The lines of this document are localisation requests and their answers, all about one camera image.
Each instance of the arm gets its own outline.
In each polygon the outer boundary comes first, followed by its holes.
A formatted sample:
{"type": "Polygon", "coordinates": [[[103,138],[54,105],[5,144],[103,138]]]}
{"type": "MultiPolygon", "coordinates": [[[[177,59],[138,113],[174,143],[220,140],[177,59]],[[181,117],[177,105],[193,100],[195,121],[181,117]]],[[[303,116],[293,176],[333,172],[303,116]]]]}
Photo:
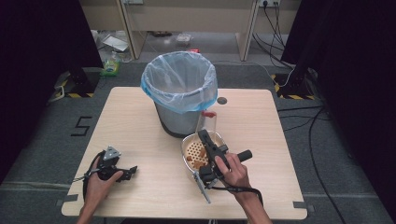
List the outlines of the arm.
{"type": "MultiPolygon", "coordinates": [[[[93,167],[97,166],[97,162],[99,159],[95,161],[93,167]]],[[[79,218],[77,224],[86,224],[90,223],[93,213],[95,212],[97,206],[100,204],[102,200],[108,194],[110,187],[122,176],[122,171],[116,172],[113,176],[111,176],[108,180],[101,180],[97,173],[94,173],[90,177],[90,181],[88,182],[87,194],[85,196],[85,203],[82,206],[79,212],[79,218]]]]}
{"type": "MultiPolygon", "coordinates": [[[[230,165],[230,170],[220,157],[215,158],[216,164],[224,174],[224,181],[234,187],[251,188],[248,181],[248,168],[241,163],[238,156],[233,153],[227,153],[225,157],[230,165]]],[[[231,194],[233,194],[235,199],[242,206],[251,224],[272,223],[255,193],[231,192],[231,194]]]]}

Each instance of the trash can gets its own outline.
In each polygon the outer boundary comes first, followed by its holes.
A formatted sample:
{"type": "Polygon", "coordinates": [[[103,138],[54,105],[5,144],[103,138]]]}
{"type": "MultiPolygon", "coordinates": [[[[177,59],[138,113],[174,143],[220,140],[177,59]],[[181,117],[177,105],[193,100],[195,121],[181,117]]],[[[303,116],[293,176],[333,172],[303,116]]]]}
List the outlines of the trash can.
{"type": "Polygon", "coordinates": [[[153,100],[164,130],[179,138],[195,132],[200,111],[218,97],[215,66],[188,51],[166,53],[151,61],[141,88],[153,100]]]}

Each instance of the wall socket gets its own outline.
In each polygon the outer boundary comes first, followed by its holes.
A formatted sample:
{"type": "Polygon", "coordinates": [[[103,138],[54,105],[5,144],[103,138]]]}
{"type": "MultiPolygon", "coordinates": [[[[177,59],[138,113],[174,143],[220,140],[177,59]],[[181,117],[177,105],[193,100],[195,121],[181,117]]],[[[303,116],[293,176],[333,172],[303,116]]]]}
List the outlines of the wall socket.
{"type": "MultiPolygon", "coordinates": [[[[264,7],[264,1],[265,0],[260,0],[260,7],[264,7]]],[[[267,1],[267,7],[275,7],[276,3],[278,6],[280,6],[280,0],[266,0],[267,1]]]]}

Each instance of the trash can liner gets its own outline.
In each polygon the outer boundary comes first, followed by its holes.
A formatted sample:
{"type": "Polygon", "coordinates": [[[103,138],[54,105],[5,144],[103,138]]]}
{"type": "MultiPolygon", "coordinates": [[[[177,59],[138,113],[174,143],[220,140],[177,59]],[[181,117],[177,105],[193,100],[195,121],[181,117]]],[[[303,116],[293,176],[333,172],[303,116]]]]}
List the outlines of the trash can liner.
{"type": "Polygon", "coordinates": [[[155,103],[178,114],[205,110],[218,97],[215,66],[187,51],[160,55],[148,63],[141,88],[155,103]]]}

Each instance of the table top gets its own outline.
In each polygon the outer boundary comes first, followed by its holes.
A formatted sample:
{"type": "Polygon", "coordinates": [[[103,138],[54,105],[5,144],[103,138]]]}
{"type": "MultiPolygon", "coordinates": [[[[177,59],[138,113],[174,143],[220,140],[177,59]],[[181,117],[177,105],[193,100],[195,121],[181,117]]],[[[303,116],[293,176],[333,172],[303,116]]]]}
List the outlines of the table top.
{"type": "MultiPolygon", "coordinates": [[[[303,195],[294,171],[272,93],[266,90],[219,89],[227,104],[215,103],[217,132],[229,151],[250,149],[253,158],[243,163],[250,184],[262,193],[271,219],[304,219],[303,195]]],[[[138,166],[129,181],[115,183],[95,212],[99,217],[162,217],[246,219],[232,194],[208,190],[207,203],[181,155],[182,139],[167,134],[152,100],[134,87],[114,88],[92,134],[76,177],[88,170],[94,156],[113,146],[121,153],[117,166],[138,166]]],[[[84,204],[82,181],[74,182],[68,195],[78,199],[64,203],[62,213],[78,216],[84,204]]]]}

